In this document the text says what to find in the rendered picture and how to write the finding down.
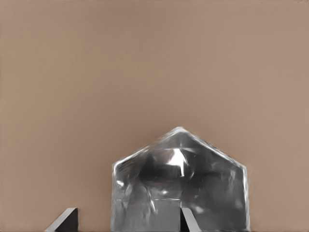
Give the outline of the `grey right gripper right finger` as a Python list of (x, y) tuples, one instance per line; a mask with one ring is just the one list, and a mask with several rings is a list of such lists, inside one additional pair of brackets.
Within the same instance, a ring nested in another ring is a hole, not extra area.
[(181, 208), (180, 230), (200, 230), (191, 209), (187, 207)]

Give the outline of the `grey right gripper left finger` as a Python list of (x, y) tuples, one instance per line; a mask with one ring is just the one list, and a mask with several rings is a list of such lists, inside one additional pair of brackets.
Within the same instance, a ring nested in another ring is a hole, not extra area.
[(46, 230), (78, 230), (78, 208), (67, 208)]

